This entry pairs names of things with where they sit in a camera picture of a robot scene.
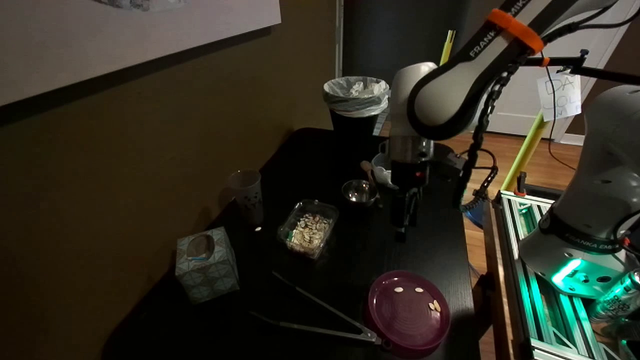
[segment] can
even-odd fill
[[[640,307],[640,269],[623,276],[591,307],[591,323],[609,323],[633,313]]]

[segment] brown wall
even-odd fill
[[[0,357],[98,358],[231,171],[330,127],[335,0],[280,4],[264,37],[0,127]]]
[[[607,65],[605,65],[605,69],[617,72],[624,72],[627,74],[640,74],[638,71],[638,63],[640,63],[640,51],[638,51],[637,44],[640,39],[640,21],[632,22],[627,31],[620,39],[618,46],[611,54],[609,61],[607,61]],[[584,104],[582,105],[583,111],[588,108],[589,104],[593,101],[597,95],[602,92],[621,85],[619,83],[614,83],[613,81],[606,80],[597,80],[595,84],[593,84],[593,88],[589,91],[586,99],[584,100]],[[567,128],[566,132],[568,134],[577,134],[584,135],[586,134],[585,126],[584,126],[584,116],[582,114],[577,115],[571,121],[571,124]]]

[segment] franka emika robot arm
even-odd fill
[[[474,192],[474,201],[460,202],[495,101],[511,76],[531,61],[530,56],[561,36],[585,28],[619,27],[640,13],[617,24],[589,23],[617,1],[506,0],[501,11],[492,13],[498,13],[500,21],[486,21],[447,63],[441,67],[418,63],[396,74],[390,100],[389,154],[392,182],[399,187],[392,200],[391,220],[401,239],[406,227],[416,222],[433,140],[452,138],[476,124],[453,198],[455,207],[472,208],[478,199],[486,198],[490,181]],[[558,26],[591,11],[595,13]],[[516,26],[512,28],[509,21]],[[640,85],[637,76],[616,74],[614,78]],[[519,244],[519,255],[527,265],[563,293],[595,298],[639,266],[627,252],[629,247],[620,242],[621,225],[640,216],[640,143],[634,136],[640,134],[638,91],[640,87],[619,86],[589,107],[585,114],[589,133],[571,184],[535,232]]]

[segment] metal tongs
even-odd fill
[[[256,317],[258,317],[258,318],[260,318],[260,319],[262,319],[262,320],[264,320],[266,322],[268,322],[268,323],[271,323],[271,324],[277,325],[277,326],[288,327],[290,329],[296,329],[296,330],[317,332],[319,334],[340,336],[342,338],[361,340],[361,341],[366,341],[368,343],[374,343],[375,345],[380,345],[381,340],[380,340],[380,338],[378,337],[378,335],[375,332],[369,330],[368,328],[364,327],[362,324],[356,322],[354,319],[349,318],[348,316],[346,316],[345,314],[341,313],[340,311],[332,308],[328,304],[325,304],[324,302],[320,301],[319,299],[317,299],[315,296],[311,295],[310,293],[307,293],[306,291],[304,291],[301,288],[293,285],[289,281],[286,281],[282,276],[280,276],[280,274],[278,274],[276,272],[272,272],[272,273],[273,273],[273,275],[275,275],[275,277],[280,279],[285,284],[291,286],[292,288],[297,290],[302,295],[310,298],[314,302],[322,305],[325,309],[331,311],[332,313],[338,315],[339,317],[341,317],[345,321],[349,322],[351,325],[354,325],[355,327],[359,328],[360,330],[362,330],[362,333],[358,335],[358,334],[352,334],[350,332],[342,332],[342,331],[335,331],[335,330],[329,330],[329,329],[322,329],[322,328],[319,328],[319,327],[299,325],[299,324],[290,323],[290,322],[279,322],[279,321],[275,321],[275,320],[266,318],[265,316],[262,316],[262,315],[260,315],[260,314],[258,314],[256,312],[254,312],[254,311],[250,311],[249,312],[250,314],[252,314],[252,315],[254,315],[254,316],[256,316]]]

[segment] orange ring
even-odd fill
[[[491,14],[487,20],[500,26],[504,31],[517,37],[523,43],[527,44],[533,51],[533,55],[538,54],[545,48],[545,43],[540,36],[529,26],[517,21],[513,16],[500,9],[491,10]]]

